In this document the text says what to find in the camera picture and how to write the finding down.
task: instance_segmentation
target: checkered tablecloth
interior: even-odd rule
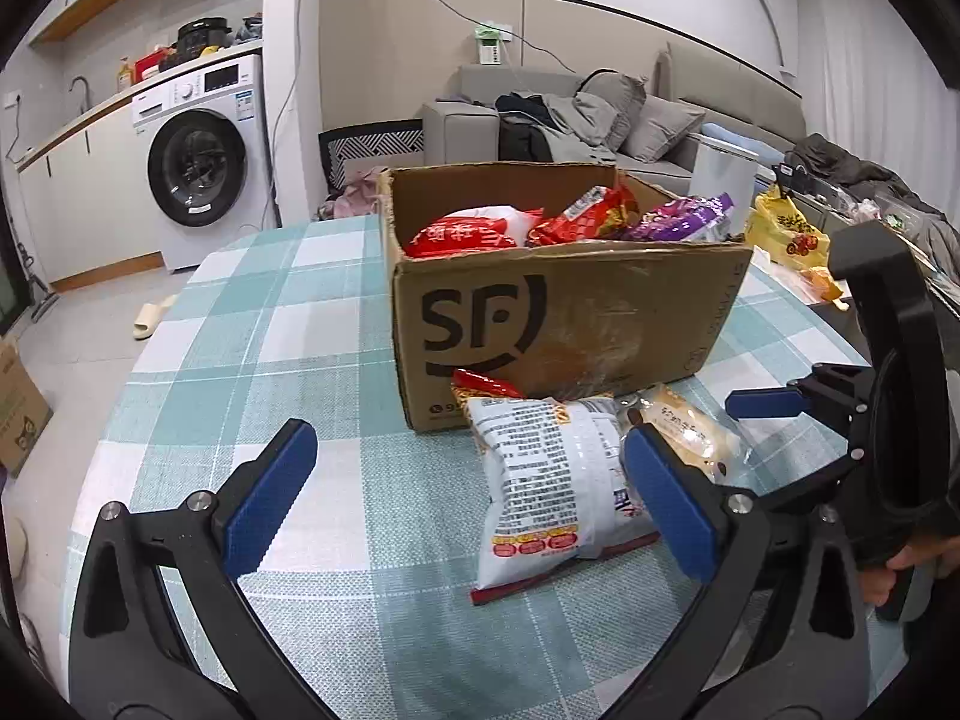
[[[833,460],[843,440],[805,415],[737,425],[723,413],[727,393],[851,361],[846,341],[751,269],[707,365],[676,389],[746,437],[754,451],[741,481],[764,493]],[[377,219],[325,221],[210,255],[137,360],[73,520],[64,668],[99,508],[167,509],[217,490],[291,416],[316,429],[317,466],[240,586],[344,718],[594,720],[696,591],[658,544],[474,608],[488,493],[472,438],[407,429]],[[227,683],[176,572],[166,576],[198,662]],[[876,689],[904,653],[896,627],[871,619],[870,633]]]

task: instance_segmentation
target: gray sofa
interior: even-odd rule
[[[559,71],[464,65],[453,92],[484,105],[500,95],[551,93],[572,97],[583,78]],[[800,97],[766,76],[721,53],[693,44],[669,42],[656,59],[648,93],[704,109],[714,122],[740,135],[789,151],[806,135]],[[424,164],[496,162],[500,120],[491,108],[467,103],[427,103],[424,116]],[[623,170],[644,181],[686,194],[698,142],[685,138],[659,162],[642,163],[618,153]]]

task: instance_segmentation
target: sofa backrest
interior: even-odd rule
[[[656,59],[652,93],[707,110],[704,122],[789,151],[806,136],[800,96],[735,59],[667,42]]]
[[[582,76],[565,71],[551,73],[510,65],[463,65],[456,86],[470,101],[493,105],[500,95],[511,92],[571,98],[583,80]]]

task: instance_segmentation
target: brown cardboard box on floor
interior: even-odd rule
[[[0,463],[7,471],[20,469],[52,414],[16,347],[0,341]]]
[[[418,431],[466,423],[450,375],[465,367],[532,397],[626,392],[696,373],[750,264],[736,244],[590,241],[412,259],[402,245],[443,215],[483,205],[563,212],[625,184],[646,211],[659,188],[600,165],[496,162],[392,170],[380,223],[397,376]]]

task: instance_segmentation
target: white pillar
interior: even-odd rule
[[[263,0],[267,134],[271,138],[277,204],[284,225],[312,220],[328,194],[317,137],[323,131],[318,52],[320,0],[299,0],[299,23],[295,18],[297,7],[298,0]],[[277,116],[281,116],[279,126]]]

